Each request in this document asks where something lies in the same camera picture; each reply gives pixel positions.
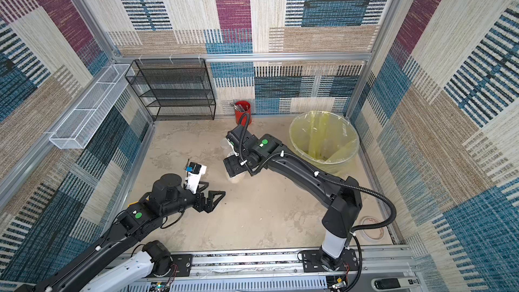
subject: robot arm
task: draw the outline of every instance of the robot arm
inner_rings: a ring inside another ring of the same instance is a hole
[[[230,177],[245,171],[254,176],[263,168],[268,168],[291,179],[328,208],[322,219],[326,229],[321,245],[321,264],[324,269],[335,271],[340,267],[344,247],[349,245],[355,230],[381,228],[396,218],[394,205],[380,193],[360,187],[352,177],[343,180],[321,171],[269,134],[258,139],[247,131],[248,119],[245,126],[241,125],[241,120],[238,124],[226,136],[236,152],[235,155],[224,159]],[[354,227],[354,222],[362,208],[360,192],[371,194],[384,201],[391,209],[390,217],[379,224]]]
[[[36,286],[22,285],[16,292],[78,292],[87,283],[99,274],[108,264],[120,254],[144,239],[153,230],[162,227],[164,218],[175,213],[184,213],[190,207],[198,212],[211,212],[217,203],[225,196],[223,191],[209,191],[209,198],[204,197],[201,191],[207,185],[192,193],[182,186],[182,179],[176,174],[163,175],[153,184],[151,192],[146,193],[141,199],[126,210],[120,212],[113,224],[103,235],[77,256],[54,276],[39,282]],[[143,248],[147,255],[138,253],[144,263],[152,263],[151,273],[165,275],[171,270],[170,253],[158,241],[149,243]],[[149,265],[146,271],[140,271],[135,275],[148,275]],[[95,281],[99,287],[100,277]]]

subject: concrete floor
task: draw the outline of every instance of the concrete floor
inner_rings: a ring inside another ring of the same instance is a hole
[[[261,137],[269,133],[286,144],[292,117],[256,118],[249,131]],[[187,159],[208,167],[203,181],[209,190],[227,192],[212,213],[193,209],[171,228],[153,231],[143,243],[161,241],[171,251],[242,250],[257,248],[316,247],[324,238],[321,219],[326,212],[310,193],[280,174],[263,170],[254,177],[246,174],[239,183],[229,181],[220,140],[236,126],[234,119],[213,121],[161,121],[140,169],[127,204],[151,191],[153,182],[169,172],[185,176]],[[350,176],[361,186],[370,187],[358,156],[348,166]],[[362,194],[363,208],[358,221],[382,215],[376,199]],[[171,223],[177,215],[172,216]],[[366,239],[365,234],[381,238]],[[386,228],[358,232],[363,245],[391,244]]]

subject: wire mesh rack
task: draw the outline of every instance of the wire mesh rack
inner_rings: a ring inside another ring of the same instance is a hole
[[[134,60],[126,80],[154,121],[214,120],[216,101],[204,59]]]
[[[59,149],[84,149],[107,117],[123,90],[130,65],[112,65],[105,70],[49,140]]]

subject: black wire mesh shelf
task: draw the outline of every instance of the black wire mesh shelf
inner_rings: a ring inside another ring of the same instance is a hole
[[[214,120],[216,100],[203,59],[139,59],[126,80],[156,121]]]

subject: trash can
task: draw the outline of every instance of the trash can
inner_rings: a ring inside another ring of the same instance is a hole
[[[294,153],[332,175],[346,176],[348,162],[359,151],[359,135],[344,117],[311,111],[297,116],[289,128]]]
[[[249,114],[249,124],[251,124],[252,123],[251,104],[248,101],[237,101],[235,103],[235,105],[238,105],[239,107],[241,107],[244,110],[243,112],[240,112],[236,109],[234,110],[234,115],[236,117],[236,124],[238,124],[241,116],[245,113]],[[246,121],[247,121],[246,117],[244,117],[243,120],[241,121],[241,125],[245,126]]]

